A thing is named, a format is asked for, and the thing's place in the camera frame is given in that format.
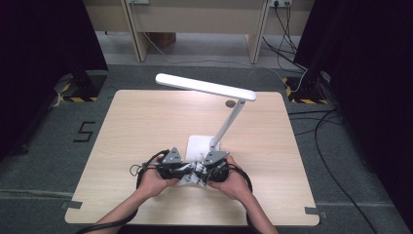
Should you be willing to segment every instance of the person's right hand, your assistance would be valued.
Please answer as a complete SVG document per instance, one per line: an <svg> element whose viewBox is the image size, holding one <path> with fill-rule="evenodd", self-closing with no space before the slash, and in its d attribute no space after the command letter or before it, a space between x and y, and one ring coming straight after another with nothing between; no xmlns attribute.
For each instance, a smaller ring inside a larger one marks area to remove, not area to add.
<svg viewBox="0 0 413 234"><path fill-rule="evenodd" d="M238 166L238 164L235 162L232 156L227 156L226 160L228 164L235 165L239 169L241 168L240 166ZM243 176L235 172L234 170L230 170L230 172L228 173L228 177L225 181L208 181L207 185L222 191L229 198L238 201L241 201L244 197L250 196L252 194L249 191L248 185L246 184L246 181L243 178Z"/></svg>

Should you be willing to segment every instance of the white desk lamp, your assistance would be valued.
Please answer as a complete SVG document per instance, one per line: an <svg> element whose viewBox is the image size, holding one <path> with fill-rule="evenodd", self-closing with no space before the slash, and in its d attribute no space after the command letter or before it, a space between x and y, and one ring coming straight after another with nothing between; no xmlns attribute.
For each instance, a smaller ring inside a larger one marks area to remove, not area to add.
<svg viewBox="0 0 413 234"><path fill-rule="evenodd" d="M156 76L156 82L160 85L166 85L190 91L198 91L228 98L236 98L238 100L237 104L234 106L233 111L228 116L227 120L224 122L216 136L189 136L185 157L185 162L187 163L189 163L189 161L202 161L205 159L209 152L219 151L219 141L222 139L222 137L224 137L231 124L243 109L245 101L256 100L255 92L250 90L218 85L179 76L172 76L161 73Z"/></svg>

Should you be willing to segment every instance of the black cable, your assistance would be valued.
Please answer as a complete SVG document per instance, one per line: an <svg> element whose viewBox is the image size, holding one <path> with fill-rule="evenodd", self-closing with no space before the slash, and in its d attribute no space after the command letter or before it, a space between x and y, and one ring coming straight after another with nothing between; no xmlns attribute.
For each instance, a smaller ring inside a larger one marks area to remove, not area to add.
<svg viewBox="0 0 413 234"><path fill-rule="evenodd" d="M278 6L275 7L274 9L275 9L275 11L276 11L276 16L277 16L277 18L279 19L279 22L280 22L280 24L281 24L281 26L282 26L282 31L283 31L283 33L284 33L284 35L282 36L282 40L285 40L285 42L288 43L288 45L289 45L291 48L295 48L295 45L291 45L291 44L290 44L290 43L292 42L292 40L291 40L291 38L289 37L289 34L287 33L287 31L286 31L286 29L285 29L285 27L284 27L284 25L283 25L283 23L282 23L282 19L280 18L279 13L277 12L277 8L278 8Z"/></svg>
<svg viewBox="0 0 413 234"><path fill-rule="evenodd" d="M288 71L288 72L294 72L294 73L300 73L303 74L303 72L297 72L297 71L292 71L292 70L288 70L285 69L281 66L280 64L280 57L282 57L283 59L289 61L291 64L295 65L296 67L300 68L301 70L305 71L306 69L304 67L302 67L301 65L295 63L294 61L292 61L291 59L287 58L285 55L283 55L281 53L281 47L282 47L282 43L285 40L285 42L290 46L292 53L295 55L295 51L297 50L297 48L295 47L294 43L291 40L291 37L289 36L289 21L290 21L290 8L288 8L289 4L286 4L286 12L287 12L287 24L286 24L286 28L284 27L282 20L277 12L277 8L278 8L278 1L275 2L275 12L276 12L276 16L282 26L282 31L283 31L283 36L282 36L282 41L280 42L279 47L276 49L275 47L271 46L270 48L272 49L272 51L274 53L277 54L277 63L279 65L279 67L284 70L284 71Z"/></svg>
<svg viewBox="0 0 413 234"><path fill-rule="evenodd" d="M310 114L310 113L325 113L325 112L330 112L330 111L333 111L333 110L335 110L335 109L300 111L300 112L291 112L291 113L288 113L288 115Z"/></svg>
<svg viewBox="0 0 413 234"><path fill-rule="evenodd" d="M240 169L239 167L233 165L233 164L228 164L228 166L233 166L233 168L225 168L225 169L221 169L223 171L226 170L233 170L236 171L237 173L239 173L246 181L246 184L249 188L249 191L251 191L252 193L252 182L251 179L249 178L249 176L246 174L246 172L244 172L242 169ZM261 234L261 232L252 224L251 219L249 218L248 213L246 213L246 224L248 224L249 228L256 234Z"/></svg>
<svg viewBox="0 0 413 234"><path fill-rule="evenodd" d="M322 163L324 164L325 168L327 169L328 173L330 174L331 178L334 180L334 182L337 184L337 186L340 188L340 190L349 198L349 200L353 203L353 205L356 207L356 209L360 212L360 214L364 217L365 221L367 222L367 224L370 226L371 230L374 233L377 233L376 229L374 228L373 224L370 222L370 220L368 219L368 217L364 214L364 212L361 210L361 208L358 206L358 204L356 203L356 201L350 196L350 194L343 188L343 186L340 184L340 182L337 180L337 178L334 176L334 174L332 173L332 171L330 170L330 168L328 167L327 163L325 162L324 157L322 156L321 150L319 149L319 141L318 141L318 129L320 124L323 122L323 120L325 119L325 117L327 117L331 112L335 111L335 109L332 109L331 111L328 111L327 113L325 113L321 120L317 123L316 125L316 129L314 131L314 138L316 141L316 148L317 148L317 152L319 153L319 157L322 160Z"/></svg>
<svg viewBox="0 0 413 234"><path fill-rule="evenodd" d="M289 21L291 20L291 5L289 4L289 2L285 2L286 5L286 12L287 12L287 17L286 17L286 31L288 32L288 34L286 35L289 39L289 42L291 43L291 50L295 52L297 51L297 47L295 46L294 42L292 41L291 37L290 37L290 32L289 32Z"/></svg>
<svg viewBox="0 0 413 234"><path fill-rule="evenodd" d="M131 169L134 168L134 167L136 167L136 173L132 173L132 172L131 172ZM130 174L131 174L132 176L137 176L137 175L139 174L139 170L140 170L141 168L142 168L142 167L141 167L140 165L137 165L137 164L132 165L132 166L130 167Z"/></svg>
<svg viewBox="0 0 413 234"><path fill-rule="evenodd" d="M338 116L338 115L332 116L332 117L328 118L327 120L324 120L324 122L330 123L330 124L335 124L335 125L344 125L343 123L337 123L337 122L334 122L334 121L330 121L330 119L336 118L336 117L340 117L340 116ZM321 119L320 118L314 118L314 117L299 117L299 118L290 118L289 120L321 120Z"/></svg>
<svg viewBox="0 0 413 234"><path fill-rule="evenodd" d="M268 43L267 40L266 40L264 37L262 37L262 39L263 39L264 42L267 44L267 46L270 48L270 50L271 50L272 52L274 52L274 53L277 54L277 60L278 60L278 63L279 63L279 67L280 67L282 70L288 71L288 72L295 72L295 73L303 74L303 72L301 72L301 71L287 70L287 69L283 68L283 67L280 65L279 56L281 56L283 59L289 61L291 64L293 64L294 66L300 68L301 70L303 70L303 71L306 70L303 66L301 66L300 64L294 63L293 60L291 60L290 58L288 58L287 56L285 56L285 55L283 55L283 54L281 53L281 52L285 52L285 53L291 53L291 54L293 54L292 52L288 52L288 51L281 50L280 48L276 48L276 47L272 46L270 43Z"/></svg>
<svg viewBox="0 0 413 234"><path fill-rule="evenodd" d="M338 117L338 116L332 116L332 117L328 118L327 120L324 120L324 121L322 122L322 124L332 123L332 124L336 124L336 125L344 125L344 124L339 124L339 123L335 123L335 122L329 121L330 119L335 118L335 117ZM306 131L306 132L302 132L302 133L299 133L299 134L294 134L294 135L295 135L295 136L300 136L300 135L308 134L308 133L313 132L313 131L315 131L315 130L316 130L316 129L312 129L312 130L309 130L309 131Z"/></svg>
<svg viewBox="0 0 413 234"><path fill-rule="evenodd" d="M264 42L267 44L267 46L270 48L271 51L273 51L274 53L277 52L278 49L275 46L268 43L264 36L262 37L262 39L264 40ZM290 51L280 50L280 52L289 53L289 54L294 55L294 53Z"/></svg>

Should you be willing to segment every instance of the electrical outlet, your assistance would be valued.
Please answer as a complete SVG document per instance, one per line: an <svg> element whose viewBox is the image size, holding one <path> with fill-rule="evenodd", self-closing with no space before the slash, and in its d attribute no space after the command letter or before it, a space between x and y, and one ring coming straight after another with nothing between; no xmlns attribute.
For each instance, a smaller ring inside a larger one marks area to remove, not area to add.
<svg viewBox="0 0 413 234"><path fill-rule="evenodd" d="M274 7L274 3L276 1L279 1L279 8L285 8L286 4L289 4L291 6L292 0L271 0L270 7Z"/></svg>

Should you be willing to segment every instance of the gray floor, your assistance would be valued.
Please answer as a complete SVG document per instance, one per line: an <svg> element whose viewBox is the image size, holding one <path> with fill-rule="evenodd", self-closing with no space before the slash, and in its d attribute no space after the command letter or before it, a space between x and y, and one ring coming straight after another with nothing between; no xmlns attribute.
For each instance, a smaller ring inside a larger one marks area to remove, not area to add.
<svg viewBox="0 0 413 234"><path fill-rule="evenodd" d="M85 225L64 221L64 202L70 201L93 148L110 102L120 89L160 89L153 81L158 72L194 76L254 91L280 92L289 113L325 110L328 105L290 103L275 55L262 45L257 64L249 64L242 35L177 34L177 42L161 55L151 48L144 63L136 62L128 33L98 32L110 71L97 102L62 102L43 119L29 142L29 153L10 156L0 163L0 233L74 233ZM281 37L267 40L278 46ZM299 38L294 38L298 45ZM294 67L281 61L284 68ZM281 233L372 233L349 199L328 174L317 153L313 130L323 113L290 115L291 125L321 216L315 227L278 227ZM378 233L410 233L374 173L363 164L339 113L319 129L319 147L327 165L355 199ZM91 141L75 143L80 125L88 125ZM143 233L159 233L155 227Z"/></svg>

